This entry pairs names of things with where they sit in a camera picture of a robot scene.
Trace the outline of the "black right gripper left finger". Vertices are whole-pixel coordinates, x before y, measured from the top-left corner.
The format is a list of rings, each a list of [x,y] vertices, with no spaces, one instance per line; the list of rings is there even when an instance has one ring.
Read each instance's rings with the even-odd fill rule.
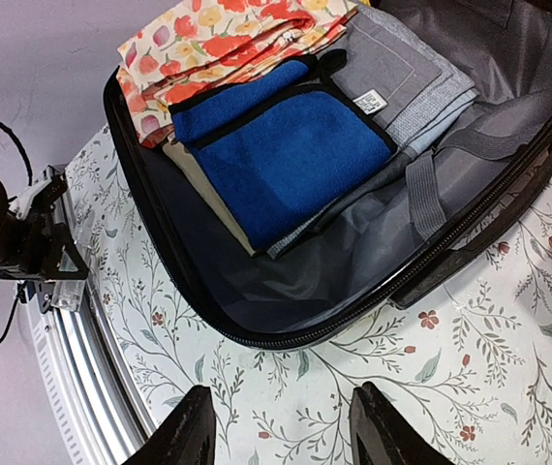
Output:
[[[209,387],[192,387],[123,465],[215,463],[216,414]]]

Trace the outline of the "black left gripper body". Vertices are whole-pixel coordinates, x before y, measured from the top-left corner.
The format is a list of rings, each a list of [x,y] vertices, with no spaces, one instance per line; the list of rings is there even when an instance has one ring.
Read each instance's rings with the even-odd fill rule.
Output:
[[[70,227],[53,217],[67,192],[67,178],[54,171],[13,201],[0,181],[0,279],[82,281],[88,276]]]

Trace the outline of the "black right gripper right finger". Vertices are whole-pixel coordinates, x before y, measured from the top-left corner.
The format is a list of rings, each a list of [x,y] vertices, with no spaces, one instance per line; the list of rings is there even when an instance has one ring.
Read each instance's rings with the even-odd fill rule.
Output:
[[[353,390],[350,407],[353,464],[448,465],[371,382]]]

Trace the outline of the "yellow Pikachu suitcase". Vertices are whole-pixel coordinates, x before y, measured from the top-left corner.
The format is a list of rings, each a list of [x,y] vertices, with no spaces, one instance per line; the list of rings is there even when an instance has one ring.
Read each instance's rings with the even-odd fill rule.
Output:
[[[175,288],[210,326],[259,349],[334,335],[383,300],[405,309],[508,228],[457,247],[539,155],[524,212],[552,174],[552,1],[377,1],[475,82],[478,96],[431,146],[331,205],[280,256],[250,256],[162,150],[130,132],[119,84],[107,122],[141,219]]]

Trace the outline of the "orange floral cloth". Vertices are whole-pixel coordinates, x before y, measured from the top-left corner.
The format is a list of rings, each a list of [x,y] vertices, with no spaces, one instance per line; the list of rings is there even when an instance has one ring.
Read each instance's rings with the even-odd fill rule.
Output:
[[[173,132],[169,106],[269,73],[281,61],[333,44],[353,1],[181,1],[118,48],[116,79],[138,142]]]

